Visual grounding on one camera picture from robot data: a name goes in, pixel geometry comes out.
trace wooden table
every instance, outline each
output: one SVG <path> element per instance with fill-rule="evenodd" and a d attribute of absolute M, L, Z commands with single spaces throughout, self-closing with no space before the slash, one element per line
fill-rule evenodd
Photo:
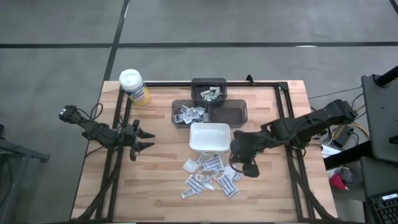
<path fill-rule="evenodd" d="M 296 117 L 310 112 L 303 81 L 287 81 Z M 104 111 L 99 122 L 112 124 L 119 82 L 105 82 L 100 102 Z M 284 147 L 267 149 L 256 157 L 260 169 L 258 178 L 243 177 L 236 183 L 240 193 L 228 199 L 221 187 L 216 191 L 204 190 L 187 199 L 181 193 L 190 175 L 182 169 L 188 158 L 198 154 L 189 148 L 189 129 L 177 129 L 171 122 L 173 100 L 190 99 L 187 87 L 150 87 L 150 103 L 132 107 L 129 121 L 141 121 L 141 128 L 155 134 L 155 142 L 137 156 L 129 159 L 125 148 L 118 197 L 114 213 L 115 222 L 282 222 L 296 221 L 292 187 Z M 245 100 L 248 122 L 243 131 L 259 131 L 260 125 L 278 119 L 275 91 L 267 87 L 228 87 L 228 99 Z M 91 142 L 88 151 L 99 146 Z M 100 189 L 106 150 L 86 158 L 73 207 L 72 218 L 79 216 Z M 307 148 L 304 158 L 310 188 L 327 211 L 336 216 L 335 204 L 328 183 L 319 147 Z M 305 200 L 300 192 L 306 214 Z"/>

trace computer keyboard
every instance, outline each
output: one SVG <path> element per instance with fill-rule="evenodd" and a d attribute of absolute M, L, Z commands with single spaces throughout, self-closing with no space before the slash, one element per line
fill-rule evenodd
<path fill-rule="evenodd" d="M 370 199 L 378 223 L 398 223 L 398 192 L 379 195 Z"/>

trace disinfecting wipes container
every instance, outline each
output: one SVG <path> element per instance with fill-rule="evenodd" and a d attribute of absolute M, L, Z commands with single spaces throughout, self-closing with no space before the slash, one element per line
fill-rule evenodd
<path fill-rule="evenodd" d="M 137 70 L 127 69 L 119 76 L 123 90 L 136 106 L 144 106 L 149 102 L 150 96 L 141 75 Z"/>

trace white bowl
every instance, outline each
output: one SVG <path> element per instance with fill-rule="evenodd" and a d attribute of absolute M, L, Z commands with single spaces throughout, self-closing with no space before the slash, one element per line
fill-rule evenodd
<path fill-rule="evenodd" d="M 231 143 L 228 124 L 193 123 L 189 135 L 189 146 L 200 152 L 226 152 Z"/>

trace concrete floor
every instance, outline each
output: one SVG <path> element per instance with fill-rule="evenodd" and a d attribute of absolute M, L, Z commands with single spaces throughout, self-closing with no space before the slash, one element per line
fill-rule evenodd
<path fill-rule="evenodd" d="M 0 44 L 111 43 L 123 0 L 0 0 Z M 398 15 L 382 0 L 131 0 L 120 42 L 398 41 Z M 98 101 L 110 49 L 0 49 L 0 123 L 8 140 L 51 153 L 32 162 L 16 222 L 68 220 L 87 141 L 58 119 Z M 398 47 L 119 49 L 110 80 L 135 68 L 145 80 L 224 77 L 305 80 L 308 96 L 360 86 L 397 65 Z M 321 108 L 361 90 L 311 99 Z M 367 128 L 366 117 L 358 121 Z M 360 202 L 335 194 L 339 217 L 363 221 Z"/>

